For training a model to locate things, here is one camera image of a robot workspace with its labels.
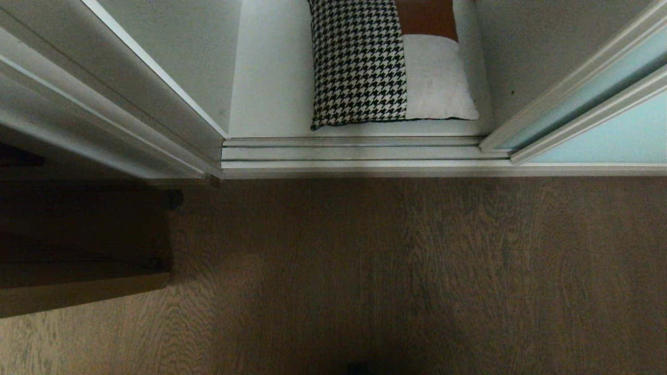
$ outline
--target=houndstooth pillow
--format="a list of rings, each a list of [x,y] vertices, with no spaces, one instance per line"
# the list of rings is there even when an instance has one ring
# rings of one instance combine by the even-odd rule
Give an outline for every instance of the houndstooth pillow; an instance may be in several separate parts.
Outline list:
[[[406,118],[407,80],[394,0],[308,0],[315,59],[312,130]]]

